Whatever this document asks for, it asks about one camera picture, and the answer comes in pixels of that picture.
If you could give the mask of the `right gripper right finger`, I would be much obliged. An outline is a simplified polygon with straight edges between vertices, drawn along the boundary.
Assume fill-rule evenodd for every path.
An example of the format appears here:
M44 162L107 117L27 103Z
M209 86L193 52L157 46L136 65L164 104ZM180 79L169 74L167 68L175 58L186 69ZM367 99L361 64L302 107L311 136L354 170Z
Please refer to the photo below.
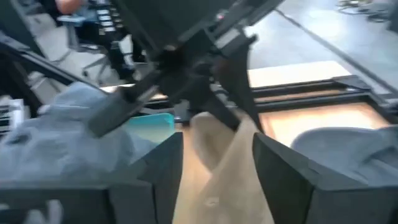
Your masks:
M371 187L255 134L252 153L277 224L397 224L397 187Z

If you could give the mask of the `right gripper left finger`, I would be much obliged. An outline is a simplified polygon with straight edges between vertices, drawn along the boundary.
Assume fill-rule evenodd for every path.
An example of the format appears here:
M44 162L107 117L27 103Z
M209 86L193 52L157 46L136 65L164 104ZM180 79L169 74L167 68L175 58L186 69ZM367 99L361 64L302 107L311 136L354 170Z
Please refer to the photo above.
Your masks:
M1 184L1 223L172 223L183 135L174 133L116 182Z

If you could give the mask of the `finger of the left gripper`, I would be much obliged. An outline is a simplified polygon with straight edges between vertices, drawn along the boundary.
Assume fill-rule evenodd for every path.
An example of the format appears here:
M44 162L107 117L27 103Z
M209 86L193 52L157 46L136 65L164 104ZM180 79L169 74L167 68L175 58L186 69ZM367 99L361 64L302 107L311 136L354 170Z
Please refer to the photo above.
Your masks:
M249 84L248 55L249 46L243 45L229 56L220 57L216 64L216 76L236 106L254 121L257 128L262 128Z
M240 119L211 91L210 81L205 77L194 77L184 81L182 86L173 93L173 102L181 101L177 106L177 114L183 124L203 111L212 114L232 131L236 131Z

